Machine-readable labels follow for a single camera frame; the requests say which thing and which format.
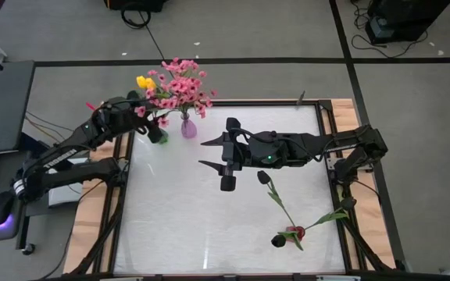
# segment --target metal frame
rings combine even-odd
[[[213,103],[215,106],[219,106],[219,107],[223,107],[223,106],[230,106],[230,107],[241,107],[241,106],[296,106],[296,101],[295,100],[272,100],[272,101],[255,101],[255,100],[250,100],[250,101],[215,101]],[[320,134],[325,134],[326,133],[326,129],[323,123],[323,117],[322,117],[322,112],[323,110],[325,110],[327,112],[327,116],[329,119],[329,127],[331,129],[332,132],[336,132],[337,131],[337,127],[336,127],[336,122],[334,119],[334,113],[332,110],[332,106],[330,103],[330,100],[314,100],[314,101],[303,101],[300,106],[314,106],[315,110],[316,110],[316,118],[317,118],[317,123],[319,125],[319,132]],[[114,151],[114,155],[116,157],[119,156],[119,151],[116,151],[116,148],[119,149],[120,148],[120,142],[121,139],[116,141],[116,146],[115,146],[115,151]],[[127,151],[126,151],[126,159],[129,160],[131,158],[131,152],[133,151],[133,143],[134,143],[134,133],[130,133],[129,137],[128,137],[128,144],[127,144]],[[327,162],[326,162],[326,169],[327,169],[327,175],[328,175],[328,180],[330,183],[330,193],[331,193],[331,198],[333,201],[334,206],[338,206],[339,205],[339,195],[338,195],[338,187],[334,184],[332,184],[332,181],[330,180],[330,176],[331,176],[331,172],[328,169],[327,166]],[[124,198],[125,198],[125,194],[126,193],[126,188],[121,188],[120,189],[120,203],[122,206],[124,206]],[[109,202],[108,207],[104,206],[104,210],[103,210],[103,214],[102,214],[102,221],[107,220],[107,218],[109,217],[109,210],[110,210],[110,201],[112,199],[112,192],[110,193],[109,197],[106,197],[105,202]],[[355,211],[352,211],[351,214],[351,222],[352,224],[358,229],[357,226],[357,221],[356,221],[356,216],[355,216]],[[352,268],[352,263],[350,261],[350,254],[349,254],[349,249],[348,249],[348,242],[346,239],[346,234],[345,234],[345,227],[343,225],[342,222],[337,221],[337,232],[338,232],[338,236],[340,239],[340,245],[341,245],[341,253],[343,254],[343,261],[344,261],[344,265],[345,265],[345,271],[346,272],[350,272],[353,270]],[[116,251],[117,251],[117,247],[118,247],[118,243],[119,243],[119,235],[120,235],[120,223],[117,224],[116,228],[113,231],[113,235],[112,235],[112,247],[110,249],[110,255],[109,255],[109,267],[108,267],[108,271],[107,273],[113,273],[114,270],[114,265],[116,262]],[[357,246],[355,246],[355,248],[358,250],[358,262],[359,262],[359,268],[360,269],[366,269],[366,259],[363,257],[363,253],[359,250],[359,248]],[[94,271],[93,273],[98,273],[99,269],[100,269],[100,264],[102,262],[102,258],[97,257],[95,259],[95,265],[94,265]],[[252,275],[247,275],[247,276],[240,276],[241,280],[243,279],[268,279],[268,280],[314,280],[316,278],[316,276],[311,276],[311,275],[299,275],[298,273],[292,274],[292,275],[285,275],[285,276],[252,276]],[[148,277],[144,277],[144,280],[224,280],[227,279],[226,276],[154,276],[151,277],[150,279]]]

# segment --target white tabletop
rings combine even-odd
[[[310,229],[302,240],[275,248],[270,240],[289,226],[260,184],[258,169],[236,172],[236,190],[220,191],[217,172],[198,163],[221,163],[221,147],[199,144],[225,130],[227,117],[257,133],[319,135],[313,106],[214,107],[205,119],[191,115],[198,136],[184,139],[172,114],[164,145],[134,139],[127,198],[116,253],[116,274],[262,274],[344,272],[335,222]],[[308,226],[333,210],[326,167],[267,170],[297,225]]]

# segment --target glass vase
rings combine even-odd
[[[186,112],[182,113],[181,119],[183,120],[181,123],[181,135],[185,138],[197,136],[197,127],[190,119],[190,115]]]

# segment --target floor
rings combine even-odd
[[[10,61],[40,62],[29,111],[69,127],[88,117],[86,102],[135,88],[134,78],[153,69],[147,64],[161,54],[209,59],[202,60],[206,83],[220,98],[296,98],[303,90],[306,98],[354,98],[361,120],[379,128],[390,148],[384,177],[408,266],[414,272],[450,269],[450,6],[428,39],[404,56],[431,58],[421,61],[427,63],[390,63],[349,45],[361,34],[353,25],[355,7],[330,3],[172,0],[152,15],[154,44],[147,29],[126,27],[119,12],[99,0],[6,0],[0,46]],[[406,46],[394,43],[384,51],[393,55]],[[51,143],[29,126],[24,131]],[[29,257],[13,250],[15,241],[0,242],[0,279],[35,279],[55,267],[73,214],[64,209],[32,218],[30,239],[38,250]]]

